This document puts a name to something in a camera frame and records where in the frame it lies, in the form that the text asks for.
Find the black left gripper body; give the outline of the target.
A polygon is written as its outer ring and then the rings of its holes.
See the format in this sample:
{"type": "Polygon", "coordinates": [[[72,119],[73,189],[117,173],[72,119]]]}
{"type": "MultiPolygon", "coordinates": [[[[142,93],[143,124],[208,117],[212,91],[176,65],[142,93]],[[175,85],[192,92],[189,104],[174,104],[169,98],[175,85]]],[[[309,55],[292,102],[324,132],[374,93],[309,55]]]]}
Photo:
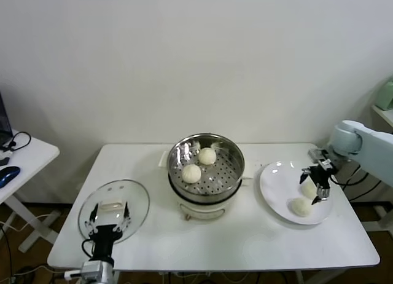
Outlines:
{"type": "Polygon", "coordinates": [[[97,232],[89,235],[90,241],[94,243],[91,261],[114,262],[112,249],[115,241],[122,238],[123,232],[115,224],[97,227],[97,232]]]}

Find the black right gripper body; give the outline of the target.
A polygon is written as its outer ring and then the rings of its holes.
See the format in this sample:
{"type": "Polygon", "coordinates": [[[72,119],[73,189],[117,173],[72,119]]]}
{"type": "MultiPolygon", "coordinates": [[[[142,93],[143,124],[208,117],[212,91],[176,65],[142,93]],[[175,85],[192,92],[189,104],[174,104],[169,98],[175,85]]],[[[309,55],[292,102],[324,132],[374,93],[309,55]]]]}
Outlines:
{"type": "Polygon", "coordinates": [[[329,178],[332,175],[332,169],[325,169],[320,165],[310,167],[310,178],[318,189],[329,189],[329,178]]]}

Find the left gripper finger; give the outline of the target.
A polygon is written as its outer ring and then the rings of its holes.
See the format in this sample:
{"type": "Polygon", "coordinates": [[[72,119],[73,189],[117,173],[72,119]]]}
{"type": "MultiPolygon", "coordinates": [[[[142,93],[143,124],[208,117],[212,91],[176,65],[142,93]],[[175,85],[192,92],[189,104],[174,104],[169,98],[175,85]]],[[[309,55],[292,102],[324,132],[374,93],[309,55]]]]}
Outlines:
{"type": "Polygon", "coordinates": [[[125,207],[123,209],[123,215],[122,218],[119,219],[117,226],[115,227],[116,232],[124,232],[125,229],[128,228],[128,226],[131,223],[131,218],[130,218],[130,211],[128,208],[128,203],[125,204],[125,207]]]}
{"type": "Polygon", "coordinates": [[[93,210],[90,212],[88,221],[85,221],[85,227],[89,234],[93,234],[97,232],[96,229],[96,219],[97,219],[97,212],[98,212],[98,204],[96,203],[93,210]]]}

